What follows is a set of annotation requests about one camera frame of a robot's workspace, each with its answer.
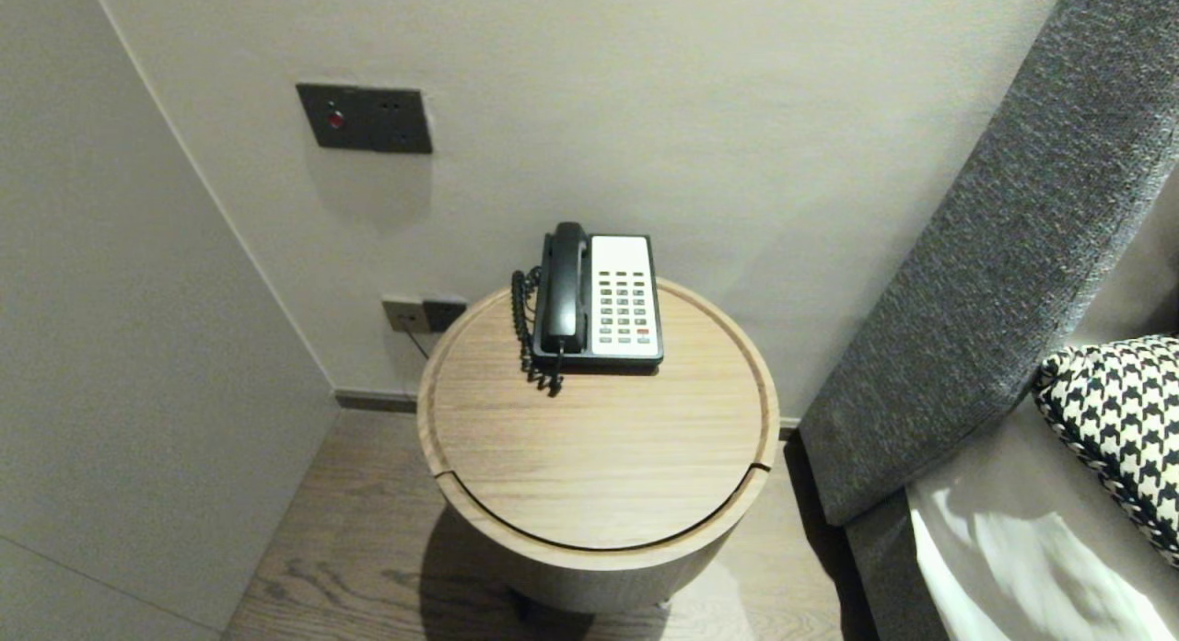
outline wooden side table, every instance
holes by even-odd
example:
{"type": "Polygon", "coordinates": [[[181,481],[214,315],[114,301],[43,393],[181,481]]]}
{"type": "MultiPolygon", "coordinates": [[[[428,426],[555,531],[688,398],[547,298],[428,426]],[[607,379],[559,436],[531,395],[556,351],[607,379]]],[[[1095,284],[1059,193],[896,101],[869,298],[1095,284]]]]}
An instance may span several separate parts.
{"type": "Polygon", "coordinates": [[[489,569],[552,607],[670,597],[773,464],[778,401],[757,348],[703,297],[658,289],[654,376],[566,374],[548,397],[520,371],[506,289],[450,326],[422,376],[419,436],[442,494],[492,541],[489,569]]]}

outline black telephone handset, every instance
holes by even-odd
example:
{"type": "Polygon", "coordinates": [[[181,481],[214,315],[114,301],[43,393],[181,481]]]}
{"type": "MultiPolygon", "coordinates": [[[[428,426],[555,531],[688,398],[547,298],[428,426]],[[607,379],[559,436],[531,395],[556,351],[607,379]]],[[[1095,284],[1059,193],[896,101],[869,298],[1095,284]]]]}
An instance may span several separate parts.
{"type": "Polygon", "coordinates": [[[586,234],[579,223],[561,222],[545,234],[540,266],[512,276],[512,313],[521,369],[551,396],[561,389],[562,368],[653,372],[663,326],[651,238],[586,234]]]}
{"type": "Polygon", "coordinates": [[[547,352],[581,352],[586,342],[586,302],[582,264],[590,238],[577,222],[561,222],[545,237],[536,298],[540,348],[547,352]]]}

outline black and white pillow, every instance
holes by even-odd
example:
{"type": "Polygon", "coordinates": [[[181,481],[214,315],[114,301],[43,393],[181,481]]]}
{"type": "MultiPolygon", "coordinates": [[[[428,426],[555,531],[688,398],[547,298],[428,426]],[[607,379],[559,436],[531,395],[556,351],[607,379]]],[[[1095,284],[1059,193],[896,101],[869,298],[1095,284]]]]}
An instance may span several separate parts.
{"type": "Polygon", "coordinates": [[[1179,339],[1066,348],[1045,361],[1036,407],[1179,569],[1179,339]]]}

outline wooden table top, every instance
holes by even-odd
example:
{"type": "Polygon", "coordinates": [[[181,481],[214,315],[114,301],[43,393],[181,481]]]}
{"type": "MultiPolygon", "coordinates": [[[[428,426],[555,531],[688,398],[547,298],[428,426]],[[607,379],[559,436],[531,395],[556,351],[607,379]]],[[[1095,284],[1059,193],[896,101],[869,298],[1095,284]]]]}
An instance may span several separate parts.
{"type": "Polygon", "coordinates": [[[480,508],[555,547],[626,550],[706,524],[739,489],[757,495],[764,478],[750,473],[770,469],[778,429],[762,356],[703,297],[658,289],[658,372],[566,374],[556,397],[520,371],[506,289],[447,331],[422,377],[419,428],[443,493],[476,503],[460,513],[480,508]]]}

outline gray upholstered headboard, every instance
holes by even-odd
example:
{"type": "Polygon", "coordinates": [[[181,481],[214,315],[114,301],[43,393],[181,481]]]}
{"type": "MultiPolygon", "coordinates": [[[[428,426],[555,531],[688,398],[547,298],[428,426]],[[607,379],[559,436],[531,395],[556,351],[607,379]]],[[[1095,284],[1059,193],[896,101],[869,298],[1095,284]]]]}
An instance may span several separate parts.
{"type": "Polygon", "coordinates": [[[1003,418],[1179,154],[1179,0],[1059,0],[799,431],[843,524],[1003,418]]]}

